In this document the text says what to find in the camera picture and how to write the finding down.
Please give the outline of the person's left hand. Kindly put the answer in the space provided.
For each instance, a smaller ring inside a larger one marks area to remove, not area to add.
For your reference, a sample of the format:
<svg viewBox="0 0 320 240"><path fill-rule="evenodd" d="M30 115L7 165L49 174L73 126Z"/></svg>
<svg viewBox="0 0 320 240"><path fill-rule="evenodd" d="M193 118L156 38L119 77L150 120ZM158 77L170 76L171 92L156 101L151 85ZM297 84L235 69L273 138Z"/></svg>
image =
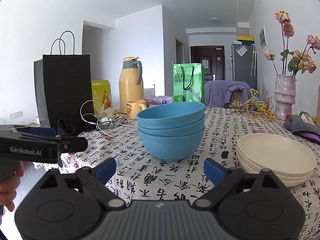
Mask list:
<svg viewBox="0 0 320 240"><path fill-rule="evenodd" d="M14 172L14 175L3 181L0 185L0 204L5 206L8 211L12 212L15 209L14 199L17 195L17 188L21 183L21 178L24 175L24 165L20 161L19 167Z"/></svg>

